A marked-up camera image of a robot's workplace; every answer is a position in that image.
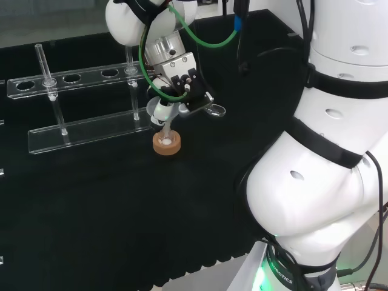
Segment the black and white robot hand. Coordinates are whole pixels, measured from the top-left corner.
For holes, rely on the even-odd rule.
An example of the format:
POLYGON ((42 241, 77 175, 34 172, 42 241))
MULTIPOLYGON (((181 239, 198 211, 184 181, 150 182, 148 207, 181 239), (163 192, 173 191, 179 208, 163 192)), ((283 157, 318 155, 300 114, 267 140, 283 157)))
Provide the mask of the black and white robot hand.
POLYGON ((176 116, 186 117, 212 105, 209 86, 197 71, 193 53, 185 53, 154 66, 156 77, 148 79, 150 120, 163 127, 176 116))

